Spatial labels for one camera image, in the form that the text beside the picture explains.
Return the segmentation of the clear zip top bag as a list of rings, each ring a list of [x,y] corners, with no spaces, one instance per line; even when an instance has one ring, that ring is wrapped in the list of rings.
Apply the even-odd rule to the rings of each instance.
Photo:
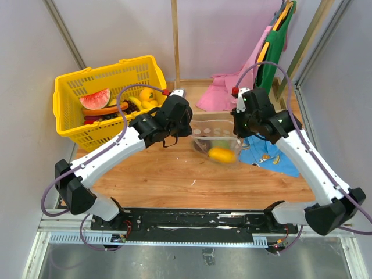
[[[239,162],[242,141],[233,133],[229,120],[192,120],[191,146],[206,159],[225,166]]]

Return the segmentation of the green cabbage toy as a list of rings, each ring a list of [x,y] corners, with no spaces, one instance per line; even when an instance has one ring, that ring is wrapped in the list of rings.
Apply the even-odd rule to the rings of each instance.
[[[212,141],[212,147],[230,149],[230,142],[225,139],[215,139]]]

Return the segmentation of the yellow mango toy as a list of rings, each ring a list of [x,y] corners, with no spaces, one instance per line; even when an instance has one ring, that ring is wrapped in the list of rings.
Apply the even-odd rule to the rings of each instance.
[[[235,153],[227,148],[214,147],[209,149],[208,156],[221,163],[234,163],[236,161]]]

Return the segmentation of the dark purple mangosteen toy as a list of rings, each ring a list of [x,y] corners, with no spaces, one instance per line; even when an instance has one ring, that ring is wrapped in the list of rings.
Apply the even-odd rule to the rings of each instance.
[[[207,153],[212,147],[211,141],[206,137],[197,138],[195,144],[197,145],[198,150],[203,153]]]

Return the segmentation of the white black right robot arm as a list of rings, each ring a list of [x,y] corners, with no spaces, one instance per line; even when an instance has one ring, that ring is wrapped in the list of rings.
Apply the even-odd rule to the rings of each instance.
[[[279,201],[269,207],[263,218],[265,229],[275,233],[284,224],[309,226],[327,235],[350,220],[366,199],[361,188],[344,182],[310,142],[301,123],[289,110],[276,112],[262,88],[233,88],[237,106],[231,112],[234,134],[239,138],[260,134],[283,152],[305,179],[315,201]]]

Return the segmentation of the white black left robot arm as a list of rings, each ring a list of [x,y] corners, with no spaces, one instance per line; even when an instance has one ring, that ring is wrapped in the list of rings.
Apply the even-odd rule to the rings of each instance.
[[[56,189],[73,215],[88,213],[104,220],[112,230],[124,224],[120,205],[113,199],[93,193],[96,181],[131,155],[164,143],[169,136],[191,135],[192,110],[181,96],[169,96],[159,108],[138,115],[125,130],[82,159],[68,163],[64,159],[55,165]]]

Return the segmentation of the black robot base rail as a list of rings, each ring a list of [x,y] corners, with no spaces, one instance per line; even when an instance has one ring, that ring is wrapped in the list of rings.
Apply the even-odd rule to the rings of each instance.
[[[251,244],[254,234],[298,232],[293,224],[270,224],[258,210],[149,208],[127,208],[115,225],[93,216],[91,229],[115,233],[130,229],[131,242],[171,245]]]

